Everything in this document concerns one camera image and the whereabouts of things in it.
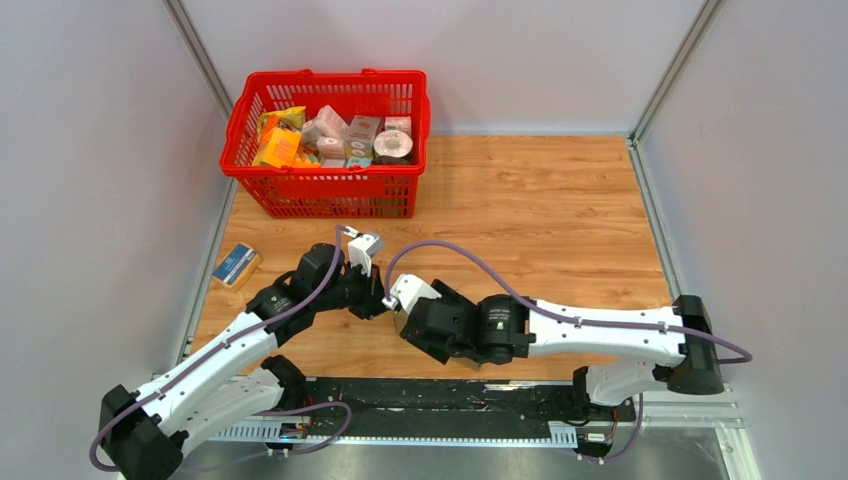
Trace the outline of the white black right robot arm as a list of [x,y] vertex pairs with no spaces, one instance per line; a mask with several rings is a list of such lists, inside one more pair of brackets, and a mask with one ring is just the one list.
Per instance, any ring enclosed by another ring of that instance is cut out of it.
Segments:
[[573,374],[570,404],[586,419],[645,391],[706,396],[724,390],[715,346],[706,338],[711,323],[698,296],[643,310],[572,307],[506,294],[473,303],[441,281],[404,274],[383,303],[404,318],[401,337],[442,364],[463,359],[503,365],[576,352],[616,356]]

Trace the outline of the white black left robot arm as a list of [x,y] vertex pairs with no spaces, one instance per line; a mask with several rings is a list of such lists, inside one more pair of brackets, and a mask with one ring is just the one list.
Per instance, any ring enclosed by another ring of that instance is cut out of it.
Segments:
[[262,413],[306,416],[306,377],[277,349],[317,314],[346,310],[371,320],[385,310],[373,233],[313,245],[297,267],[259,290],[212,341],[135,389],[117,385],[101,401],[93,466],[126,479],[167,479],[212,436]]

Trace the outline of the brown cardboard paper box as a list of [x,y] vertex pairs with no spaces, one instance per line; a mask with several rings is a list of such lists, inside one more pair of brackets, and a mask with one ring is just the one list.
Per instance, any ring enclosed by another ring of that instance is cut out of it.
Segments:
[[[397,312],[394,315],[393,325],[395,332],[401,336],[404,327],[406,326],[408,321],[408,315],[404,312]],[[461,366],[466,369],[470,369],[474,372],[479,372],[481,370],[481,365],[479,363],[474,362],[471,359],[467,358],[459,358],[459,357],[451,357],[446,361],[446,364]]]

